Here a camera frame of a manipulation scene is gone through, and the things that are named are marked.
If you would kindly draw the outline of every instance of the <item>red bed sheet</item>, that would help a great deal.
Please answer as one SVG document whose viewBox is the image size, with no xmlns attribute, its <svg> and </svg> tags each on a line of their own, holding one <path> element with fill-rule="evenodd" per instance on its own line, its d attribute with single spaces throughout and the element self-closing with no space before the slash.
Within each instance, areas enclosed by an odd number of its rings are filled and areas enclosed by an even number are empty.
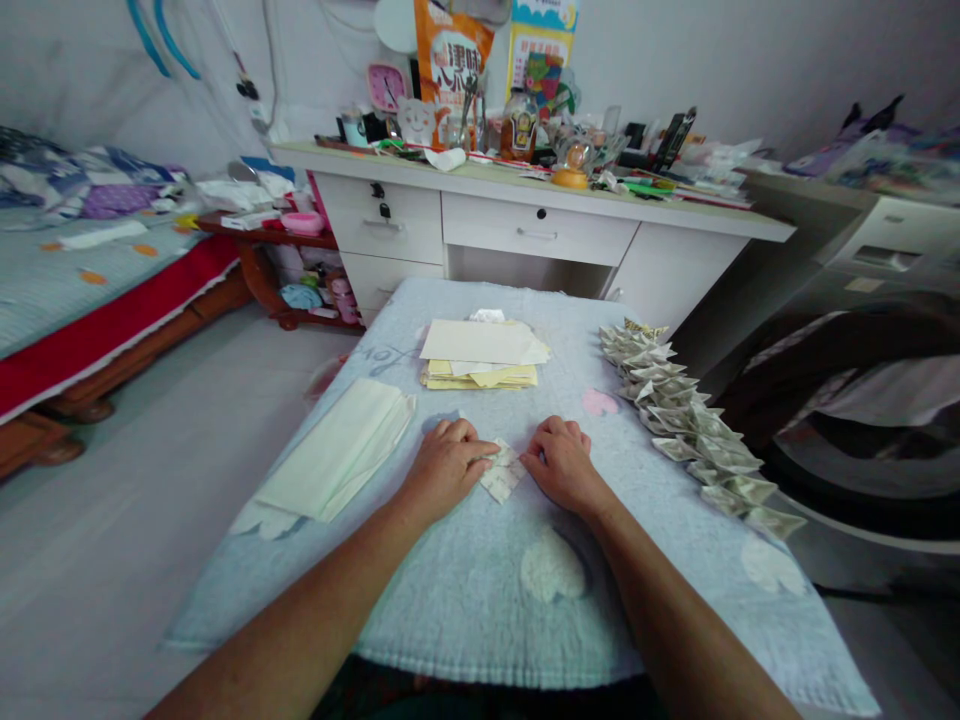
<svg viewBox="0 0 960 720">
<path fill-rule="evenodd" d="M 229 237 L 208 237 L 133 290 L 0 360 L 0 424 L 106 366 L 176 317 L 237 262 Z"/>
</svg>

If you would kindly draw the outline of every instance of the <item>tiled floor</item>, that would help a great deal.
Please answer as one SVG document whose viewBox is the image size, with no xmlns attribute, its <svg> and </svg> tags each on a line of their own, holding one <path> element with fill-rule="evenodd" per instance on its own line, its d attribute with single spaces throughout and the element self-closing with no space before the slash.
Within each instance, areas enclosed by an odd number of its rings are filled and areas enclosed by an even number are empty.
<svg viewBox="0 0 960 720">
<path fill-rule="evenodd" d="M 0 488 L 0 719 L 139 717 L 190 671 L 155 650 L 164 627 L 303 420 L 313 372 L 356 340 L 249 306 L 117 393 L 79 460 Z M 821 528 L 796 552 L 844 586 L 923 562 Z M 887 717 L 960 718 L 887 611 L 830 607 Z"/>
</svg>

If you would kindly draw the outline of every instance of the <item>blue hose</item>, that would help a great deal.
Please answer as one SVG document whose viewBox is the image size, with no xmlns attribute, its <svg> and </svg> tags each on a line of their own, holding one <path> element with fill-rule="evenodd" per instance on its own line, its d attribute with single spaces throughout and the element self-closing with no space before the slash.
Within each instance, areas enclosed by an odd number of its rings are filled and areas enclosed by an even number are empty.
<svg viewBox="0 0 960 720">
<path fill-rule="evenodd" d="M 160 53 L 157 52 L 157 48 L 154 46 L 153 40 L 150 39 L 150 34 L 147 32 L 146 26 L 143 24 L 143 18 L 140 17 L 140 7 L 137 5 L 137 0 L 127 0 L 127 9 L 130 11 L 130 17 L 133 18 L 134 27 L 136 27 L 137 32 L 140 33 L 140 41 L 143 43 L 143 49 L 147 51 L 147 55 L 153 60 L 160 74 L 164 77 L 170 77 L 170 71 L 167 70 L 167 66 L 163 64 L 163 58 L 161 58 Z"/>
<path fill-rule="evenodd" d="M 170 34 L 170 30 L 167 28 L 167 21 L 163 17 L 163 0 L 154 0 L 153 3 L 153 12 L 157 16 L 157 27 L 160 28 L 160 35 L 163 38 L 163 41 L 167 44 L 167 50 L 170 51 L 170 54 L 176 59 L 178 63 L 183 65 L 183 69 L 190 73 L 190 77 L 194 80 L 200 79 L 200 73 L 193 69 L 193 65 L 183 56 L 183 53 L 180 52 L 180 48 L 177 47 L 177 43 L 174 42 L 173 36 Z"/>
</svg>

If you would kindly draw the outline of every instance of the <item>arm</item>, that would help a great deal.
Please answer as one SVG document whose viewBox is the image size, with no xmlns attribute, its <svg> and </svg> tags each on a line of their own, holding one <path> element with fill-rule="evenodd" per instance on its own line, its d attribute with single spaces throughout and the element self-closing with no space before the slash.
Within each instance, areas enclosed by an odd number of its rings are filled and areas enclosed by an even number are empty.
<svg viewBox="0 0 960 720">
<path fill-rule="evenodd" d="M 441 421 L 397 494 L 147 717 L 309 717 L 404 557 L 490 467 L 474 460 L 499 450 L 466 420 Z"/>
<path fill-rule="evenodd" d="M 590 526 L 617 579 L 634 641 L 674 718 L 800 716 L 749 651 L 617 499 L 590 438 L 554 415 L 520 461 L 544 493 Z"/>
</svg>

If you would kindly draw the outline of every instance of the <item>hand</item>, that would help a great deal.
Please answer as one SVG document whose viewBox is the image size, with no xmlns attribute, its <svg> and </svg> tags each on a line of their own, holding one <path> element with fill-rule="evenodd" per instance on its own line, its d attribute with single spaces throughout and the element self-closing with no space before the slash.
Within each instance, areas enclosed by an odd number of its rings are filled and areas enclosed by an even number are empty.
<svg viewBox="0 0 960 720">
<path fill-rule="evenodd" d="M 493 465 L 484 455 L 496 455 L 500 446 L 480 442 L 477 430 L 463 418 L 451 424 L 441 420 L 427 433 L 413 467 L 396 499 L 427 525 L 440 520 L 460 504 Z"/>
<path fill-rule="evenodd" d="M 520 462 L 557 505 L 581 517 L 597 515 L 617 497 L 590 462 L 591 446 L 576 422 L 552 415 L 540 423 Z"/>
</svg>

